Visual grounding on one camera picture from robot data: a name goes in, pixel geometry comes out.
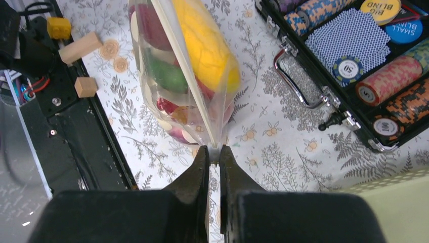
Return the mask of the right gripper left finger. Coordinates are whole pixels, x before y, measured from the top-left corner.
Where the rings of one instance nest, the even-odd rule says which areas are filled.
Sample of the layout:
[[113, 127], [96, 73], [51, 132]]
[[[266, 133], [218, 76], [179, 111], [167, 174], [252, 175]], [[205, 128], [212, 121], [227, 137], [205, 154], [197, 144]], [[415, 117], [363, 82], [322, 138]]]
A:
[[161, 190], [64, 191], [29, 242], [208, 242], [209, 152]]

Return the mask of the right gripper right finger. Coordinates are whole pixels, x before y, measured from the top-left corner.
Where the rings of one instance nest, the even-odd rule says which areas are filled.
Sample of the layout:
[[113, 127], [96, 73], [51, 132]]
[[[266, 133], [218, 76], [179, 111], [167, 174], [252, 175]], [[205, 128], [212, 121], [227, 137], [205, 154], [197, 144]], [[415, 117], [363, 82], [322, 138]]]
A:
[[373, 210], [357, 195], [267, 191], [227, 145], [219, 166], [225, 242], [385, 242]]

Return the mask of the red toy tomato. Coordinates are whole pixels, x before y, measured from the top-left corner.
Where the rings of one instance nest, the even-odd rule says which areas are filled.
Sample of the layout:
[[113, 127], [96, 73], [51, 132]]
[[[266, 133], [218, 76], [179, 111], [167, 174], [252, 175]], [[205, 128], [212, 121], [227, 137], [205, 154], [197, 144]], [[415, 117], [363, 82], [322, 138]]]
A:
[[[202, 95], [205, 98], [206, 104], [212, 102], [213, 97], [215, 96], [215, 92], [208, 87], [206, 87], [199, 79], [196, 77], [196, 81], [202, 92]], [[179, 94], [175, 92], [168, 91], [162, 87], [158, 87], [158, 97], [156, 98], [156, 107], [163, 114], [172, 118], [173, 121], [186, 124], [188, 123], [189, 114], [192, 116], [198, 115], [199, 111], [197, 105], [193, 99], [192, 94]], [[234, 110], [234, 101], [230, 103], [230, 105], [225, 108], [224, 114], [224, 123], [226, 123], [229, 118], [232, 116]]]

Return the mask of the clear dotted zip top bag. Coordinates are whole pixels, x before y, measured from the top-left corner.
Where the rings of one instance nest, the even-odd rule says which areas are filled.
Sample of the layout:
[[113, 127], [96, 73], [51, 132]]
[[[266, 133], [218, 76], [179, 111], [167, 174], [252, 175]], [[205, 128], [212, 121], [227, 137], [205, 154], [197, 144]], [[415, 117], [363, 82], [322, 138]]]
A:
[[[161, 22], [165, 34], [170, 42], [172, 51], [162, 51], [148, 44], [143, 34], [139, 33], [136, 13], [132, 14], [130, 29], [133, 39], [136, 66], [141, 82], [141, 89], [146, 107], [153, 113], [159, 125], [174, 139], [187, 145], [207, 145], [217, 147], [223, 138], [225, 108], [227, 108], [238, 93], [228, 93], [226, 85], [219, 85], [212, 99], [214, 105], [206, 104], [205, 98], [196, 81], [196, 74], [191, 65], [186, 42], [172, 1], [129, 1], [129, 4], [151, 3]], [[148, 60], [157, 58], [179, 67], [188, 84], [188, 94], [192, 94], [199, 114], [192, 116], [188, 110], [188, 123], [182, 124], [172, 120], [171, 117], [160, 112], [156, 107], [158, 85], [148, 74]]]

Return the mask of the green plastic basket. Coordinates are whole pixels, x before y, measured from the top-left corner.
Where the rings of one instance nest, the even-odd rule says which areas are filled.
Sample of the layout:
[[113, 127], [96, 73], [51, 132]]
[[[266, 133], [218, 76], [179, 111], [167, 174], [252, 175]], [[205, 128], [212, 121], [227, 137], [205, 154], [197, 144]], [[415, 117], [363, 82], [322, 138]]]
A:
[[387, 242], [428, 242], [428, 169], [406, 172], [340, 192], [363, 198]]

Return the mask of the yellow toy corn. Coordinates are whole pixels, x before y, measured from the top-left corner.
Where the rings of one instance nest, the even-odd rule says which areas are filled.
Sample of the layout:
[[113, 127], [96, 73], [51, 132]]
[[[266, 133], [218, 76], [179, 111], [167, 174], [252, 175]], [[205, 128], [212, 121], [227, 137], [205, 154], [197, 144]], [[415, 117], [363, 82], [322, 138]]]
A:
[[199, 81], [212, 91], [226, 85], [228, 93], [240, 88], [239, 65], [219, 27], [202, 1], [172, 1]]

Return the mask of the dark red toy sweet potato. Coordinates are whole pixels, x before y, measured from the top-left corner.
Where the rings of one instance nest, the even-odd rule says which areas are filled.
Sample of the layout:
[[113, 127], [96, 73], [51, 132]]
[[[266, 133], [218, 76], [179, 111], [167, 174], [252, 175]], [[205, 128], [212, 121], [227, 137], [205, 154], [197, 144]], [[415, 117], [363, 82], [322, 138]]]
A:
[[152, 4], [137, 4], [137, 8], [138, 11], [136, 12], [135, 5], [129, 4], [128, 16], [131, 19], [132, 14], [136, 13], [139, 33], [143, 34], [144, 40], [156, 49], [172, 51], [173, 49]]

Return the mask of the green toy cucumber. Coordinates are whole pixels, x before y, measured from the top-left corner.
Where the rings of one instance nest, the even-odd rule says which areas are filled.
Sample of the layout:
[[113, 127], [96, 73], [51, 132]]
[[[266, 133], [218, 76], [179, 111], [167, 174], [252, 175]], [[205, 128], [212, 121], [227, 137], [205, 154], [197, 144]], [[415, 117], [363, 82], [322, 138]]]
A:
[[149, 58], [148, 66], [148, 74], [162, 88], [178, 94], [188, 92], [186, 78], [179, 67], [154, 57]]

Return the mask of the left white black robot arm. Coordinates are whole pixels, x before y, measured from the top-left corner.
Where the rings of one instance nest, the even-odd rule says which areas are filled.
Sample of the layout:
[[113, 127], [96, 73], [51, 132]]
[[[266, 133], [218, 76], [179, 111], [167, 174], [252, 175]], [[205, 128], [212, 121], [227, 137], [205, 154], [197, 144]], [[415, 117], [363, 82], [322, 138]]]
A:
[[20, 31], [24, 17], [26, 27], [31, 29], [31, 15], [51, 12], [52, 3], [36, 2], [24, 11], [14, 10], [6, 1], [1, 1], [1, 70], [14, 70], [28, 77], [42, 77], [55, 68], [57, 58], [47, 46]]

